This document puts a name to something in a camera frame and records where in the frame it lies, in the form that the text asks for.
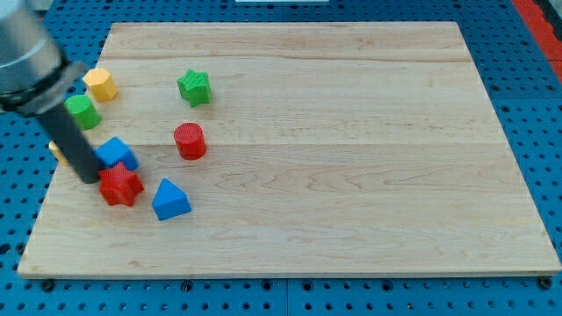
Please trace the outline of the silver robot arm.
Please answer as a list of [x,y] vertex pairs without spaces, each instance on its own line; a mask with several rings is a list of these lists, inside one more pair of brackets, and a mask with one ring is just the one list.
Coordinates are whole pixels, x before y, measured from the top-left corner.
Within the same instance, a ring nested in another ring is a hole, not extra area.
[[37,119],[82,182],[96,183],[99,161],[64,105],[84,70],[66,57],[26,1],[1,2],[1,110]]

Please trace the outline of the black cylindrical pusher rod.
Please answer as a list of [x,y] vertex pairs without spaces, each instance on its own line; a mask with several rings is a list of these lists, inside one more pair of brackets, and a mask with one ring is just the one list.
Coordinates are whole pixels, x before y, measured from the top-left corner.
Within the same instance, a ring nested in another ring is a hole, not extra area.
[[36,119],[82,182],[97,183],[99,160],[82,129],[64,104],[57,104],[37,114]]

